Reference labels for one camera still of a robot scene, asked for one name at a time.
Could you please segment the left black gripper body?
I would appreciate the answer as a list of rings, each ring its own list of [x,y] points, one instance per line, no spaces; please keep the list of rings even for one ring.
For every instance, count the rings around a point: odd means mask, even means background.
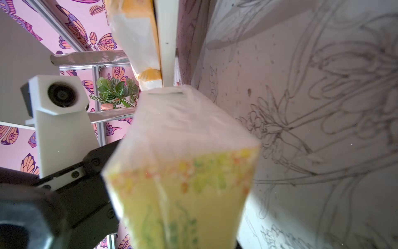
[[[1,168],[1,248],[115,248],[119,219],[101,172],[117,146],[44,178]]]

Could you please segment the yellow tissue pack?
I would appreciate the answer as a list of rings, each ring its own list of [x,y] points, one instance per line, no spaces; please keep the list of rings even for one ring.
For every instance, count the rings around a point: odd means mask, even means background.
[[[140,94],[102,171],[135,249],[233,249],[261,143],[190,86]]]

